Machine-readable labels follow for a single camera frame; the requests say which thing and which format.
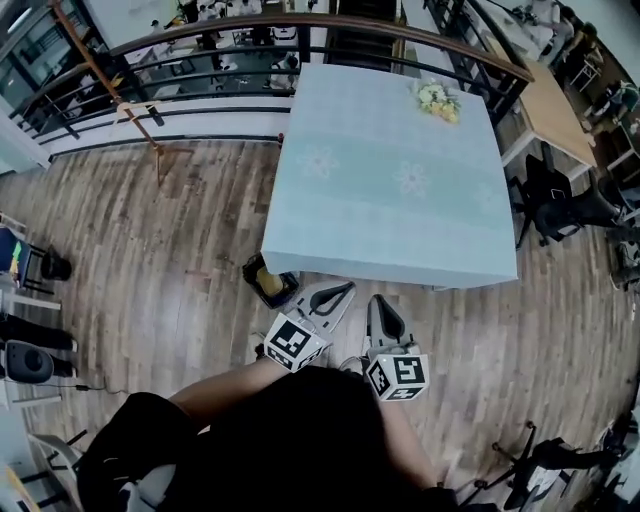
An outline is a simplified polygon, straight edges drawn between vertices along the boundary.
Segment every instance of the flower bouquet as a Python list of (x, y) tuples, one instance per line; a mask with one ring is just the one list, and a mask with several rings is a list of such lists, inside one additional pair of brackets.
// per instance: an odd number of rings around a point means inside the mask
[(449, 92), (448, 87), (433, 79), (429, 82), (415, 82), (413, 95), (418, 100), (418, 106), (421, 110), (441, 117), (449, 123), (458, 123), (460, 103)]

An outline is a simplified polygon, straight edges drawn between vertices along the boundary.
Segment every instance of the wooden floor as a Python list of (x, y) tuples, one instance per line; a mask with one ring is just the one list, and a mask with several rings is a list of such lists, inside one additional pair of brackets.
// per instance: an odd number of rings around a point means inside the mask
[[(182, 146), (195, 152), (176, 157), (160, 190), (146, 146), (63, 156), (46, 173), (0, 178), (2, 210), (74, 264), (72, 279), (56, 285), (57, 321), (77, 338), (80, 376), (90, 385), (106, 376), (111, 389), (170, 395), (251, 360), (248, 335), (274, 318), (241, 267), (260, 247), (278, 147)], [(610, 284), (602, 232), (586, 229), (544, 249), (530, 236), (518, 265), (519, 281), (467, 291), (358, 281), (336, 331), (333, 365), (362, 353), (373, 293), (412, 312), (431, 387), (407, 409), (448, 485), (504, 469), (491, 443), (520, 450), (527, 419), (541, 439), (562, 436), (588, 449), (630, 400), (638, 324), (632, 296)], [(95, 434), (125, 399), (73, 389), (63, 396), (27, 412), (29, 428)], [(571, 504), (555, 501), (543, 509)]]

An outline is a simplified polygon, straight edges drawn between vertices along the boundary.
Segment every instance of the wooden handrail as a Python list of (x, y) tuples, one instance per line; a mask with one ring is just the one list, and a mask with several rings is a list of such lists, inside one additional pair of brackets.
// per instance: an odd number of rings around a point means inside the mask
[(125, 55), (127, 53), (140, 50), (160, 43), (166, 43), (175, 39), (182, 39), (189, 36), (197, 36), (203, 32), (233, 30), (253, 27), (322, 27), (335, 29), (351, 29), (361, 32), (375, 33), (378, 35), (402, 38), (414, 43), (425, 44), (440, 50), (455, 52), (459, 55), (470, 57), (476, 61), (488, 64), (500, 71), (510, 75), (533, 82), (533, 77), (529, 71), (512, 62), (506, 62), (492, 54), (482, 52), (476, 48), (460, 43), (450, 37), (441, 36), (412, 27), (403, 27), (394, 23), (378, 21), (356, 16), (342, 16), (334, 14), (313, 14), (313, 13), (289, 13), (289, 14), (258, 14), (252, 16), (233, 16), (216, 20), (200, 21), (189, 23), (179, 27), (173, 27), (163, 32), (158, 32), (111, 50), (113, 57)]

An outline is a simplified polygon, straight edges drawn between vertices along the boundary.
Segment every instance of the snowflake pattern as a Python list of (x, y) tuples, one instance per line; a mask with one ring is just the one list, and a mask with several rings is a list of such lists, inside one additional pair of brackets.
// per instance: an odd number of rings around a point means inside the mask
[(402, 162), (400, 170), (394, 173), (393, 178), (399, 183), (402, 194), (413, 194), (416, 197), (425, 196), (429, 179), (425, 175), (424, 167), (420, 164)]
[(329, 179), (331, 171), (340, 167), (329, 146), (308, 146), (305, 153), (298, 158), (305, 176)]
[(474, 198), (480, 207), (480, 211), (486, 215), (497, 213), (500, 209), (500, 201), (493, 189), (486, 183), (481, 183), (474, 193)]

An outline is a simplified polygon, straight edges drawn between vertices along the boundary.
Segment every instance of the wall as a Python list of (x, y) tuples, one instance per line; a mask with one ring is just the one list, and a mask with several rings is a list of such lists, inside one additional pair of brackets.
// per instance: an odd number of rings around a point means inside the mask
[(8, 117), (13, 109), (0, 96), (0, 174), (49, 167), (49, 152)]
[(149, 35), (154, 19), (166, 25), (178, 12), (177, 0), (84, 0), (84, 3), (109, 48)]

